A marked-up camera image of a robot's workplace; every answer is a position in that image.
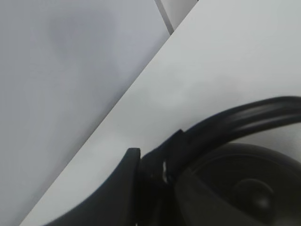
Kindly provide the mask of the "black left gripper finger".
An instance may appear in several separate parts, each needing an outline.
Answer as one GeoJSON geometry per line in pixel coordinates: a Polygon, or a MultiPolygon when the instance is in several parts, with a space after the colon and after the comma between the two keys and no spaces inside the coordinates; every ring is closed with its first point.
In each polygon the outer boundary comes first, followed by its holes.
{"type": "Polygon", "coordinates": [[[141,151],[129,148],[106,181],[48,226],[135,226],[135,194],[141,151]]]}

